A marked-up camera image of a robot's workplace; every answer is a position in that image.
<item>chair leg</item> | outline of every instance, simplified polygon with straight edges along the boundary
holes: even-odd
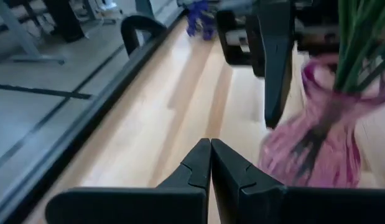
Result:
[[[23,4],[23,6],[24,6],[26,12],[28,13],[28,15],[30,16],[30,18],[32,19],[32,21],[35,24],[35,26],[37,26],[38,28],[42,28],[42,25],[40,24],[39,20],[37,19],[37,15],[33,11],[33,9],[30,6],[30,4],[28,2],[26,2],[26,3]]]

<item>vase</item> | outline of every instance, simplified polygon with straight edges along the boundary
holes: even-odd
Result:
[[[331,91],[334,73],[329,64],[337,56],[312,59],[302,70],[307,98],[305,108],[270,133],[263,140],[258,167],[286,185],[300,187],[354,188],[361,176],[361,156],[355,141],[357,120],[385,103],[385,74],[360,95],[344,95]],[[306,133],[326,116],[336,111],[325,140],[320,146],[311,173],[296,179],[308,154],[300,156],[295,147]]]

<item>wooden desk surface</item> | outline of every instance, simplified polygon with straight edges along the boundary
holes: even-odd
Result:
[[[231,68],[219,41],[192,39],[185,26],[152,56],[25,223],[45,223],[48,199],[71,187],[155,187],[201,138],[220,138],[257,162],[268,133],[264,81],[251,68]],[[295,86],[286,116],[302,107]],[[219,222],[211,191],[209,223]]]

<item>wooden floor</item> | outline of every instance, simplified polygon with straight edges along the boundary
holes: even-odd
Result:
[[[47,200],[70,187],[154,187],[201,138],[220,138],[257,162],[269,132],[264,81],[251,68],[231,68],[218,41],[191,39],[185,26],[153,55],[26,223],[45,223]],[[302,108],[296,82],[283,119]],[[212,191],[209,223],[219,222]]]

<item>black strip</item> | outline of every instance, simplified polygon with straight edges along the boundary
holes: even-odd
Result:
[[[99,65],[96,69],[94,69],[94,71],[92,71],[92,73],[89,76],[87,76],[87,78],[85,78],[72,91],[72,93],[78,93],[88,82],[90,82],[90,80],[92,80],[98,74],[98,72],[101,71],[101,69],[105,67],[105,65],[107,65],[110,61],[112,61],[112,59],[115,58],[115,56],[117,56],[123,49],[124,49],[124,44],[120,45],[107,59],[103,61],[103,63],[101,63],[101,65]]]
[[[168,34],[175,27],[185,11],[179,8],[166,25],[168,29],[160,37],[152,39],[134,51],[130,60],[94,102],[80,115],[57,141],[50,153],[29,173],[24,181],[12,189],[6,203],[0,208],[0,223],[21,223],[51,188],[74,155],[88,140],[107,112],[117,102],[125,89],[149,61]]]
[[[91,95],[78,93],[79,90],[81,90],[92,78],[94,78],[100,70],[107,65],[112,58],[114,58],[120,51],[124,49],[124,45],[119,46],[107,59],[105,59],[94,71],[87,77],[85,80],[79,84],[71,93],[70,92],[62,92],[65,95],[65,98],[52,110],[50,111],[46,116],[44,116],[35,126],[20,140],[18,140],[6,153],[4,153],[0,157],[0,167],[5,164],[15,153],[17,153],[18,150],[20,150],[24,144],[27,142],[28,139],[30,139],[37,131],[39,131],[42,126],[44,126],[69,100],[70,96],[88,96],[87,99],[91,97]]]
[[[75,98],[75,99],[81,99],[81,100],[89,100],[91,98],[91,94],[74,93],[74,92],[58,91],[58,90],[47,90],[47,89],[40,89],[40,88],[26,88],[21,86],[1,85],[1,84],[0,84],[0,90],[20,91],[24,93],[36,93],[36,94],[43,94],[43,95],[50,95],[50,96],[62,96],[66,98]]]

